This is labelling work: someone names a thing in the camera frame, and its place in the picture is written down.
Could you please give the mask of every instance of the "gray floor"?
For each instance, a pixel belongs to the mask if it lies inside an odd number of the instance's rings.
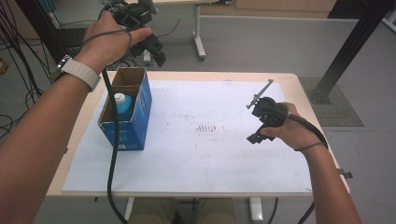
[[[154,24],[157,35],[177,21]],[[201,36],[207,57],[196,57],[193,20],[182,20],[162,38],[167,62],[163,71],[281,72],[322,77],[356,21],[203,17]],[[9,62],[7,52],[1,56]],[[364,223],[396,220],[396,34],[382,23],[338,81],[364,127],[324,128],[339,164],[352,172],[351,195]],[[149,70],[159,70],[156,65]],[[48,83],[39,78],[45,89]],[[24,109],[26,90],[13,64],[0,76],[0,114],[14,119]],[[262,198],[268,220],[275,198]],[[296,223],[312,198],[281,198],[273,223]],[[116,200],[122,210],[126,199]],[[238,223],[250,223],[246,199],[234,199]],[[192,205],[180,204],[186,223],[193,223]],[[117,223],[107,200],[47,198],[35,223]],[[306,223],[315,223],[312,216]]]

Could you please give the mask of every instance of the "hand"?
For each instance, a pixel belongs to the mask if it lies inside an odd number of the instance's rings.
[[[288,108],[288,111],[291,114],[300,116],[294,104],[282,104]],[[314,133],[306,129],[302,124],[291,119],[286,119],[285,123],[278,128],[263,128],[260,130],[260,133],[267,136],[278,137],[282,139],[289,147],[294,149],[307,147],[320,142]]]
[[[104,11],[99,21],[93,22],[85,31],[84,41],[94,35],[104,32],[118,31],[120,26],[114,21],[110,12]],[[150,35],[150,28],[141,28],[130,32],[132,37],[131,46],[140,42]],[[115,62],[122,57],[129,45],[130,37],[125,31],[109,35],[100,35],[86,42],[80,53],[74,60],[84,63],[99,74],[108,64]]]

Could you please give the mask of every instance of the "skin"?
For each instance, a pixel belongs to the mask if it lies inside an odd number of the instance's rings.
[[[298,115],[295,105],[284,103],[289,112]],[[286,119],[279,128],[264,128],[261,133],[282,139],[291,148],[302,148],[320,142],[303,125]],[[318,145],[301,151],[308,163],[318,224],[361,223],[358,211],[338,174],[332,155]]]
[[[111,14],[104,12],[89,26],[85,38],[119,29]],[[151,34],[149,28],[131,32],[133,44]],[[128,44],[125,32],[102,35],[84,45],[74,60],[100,74],[125,53]],[[33,222],[89,91],[79,78],[62,76],[0,146],[0,223]]]

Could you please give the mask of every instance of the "blue box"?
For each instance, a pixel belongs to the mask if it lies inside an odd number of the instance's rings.
[[[120,122],[119,151],[143,150],[152,101],[146,68],[120,68],[111,86],[114,93],[121,92],[130,95],[134,102],[131,120]],[[108,96],[98,124],[108,141],[114,146],[115,124]]]

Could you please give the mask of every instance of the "white paper sheet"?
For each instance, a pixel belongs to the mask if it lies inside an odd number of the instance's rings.
[[[310,193],[304,157],[279,139],[252,145],[262,125],[246,108],[266,82],[150,81],[152,106],[143,151],[119,152],[113,191],[145,193]],[[265,96],[284,101],[278,83]],[[63,191],[106,192],[112,146],[95,109]]]

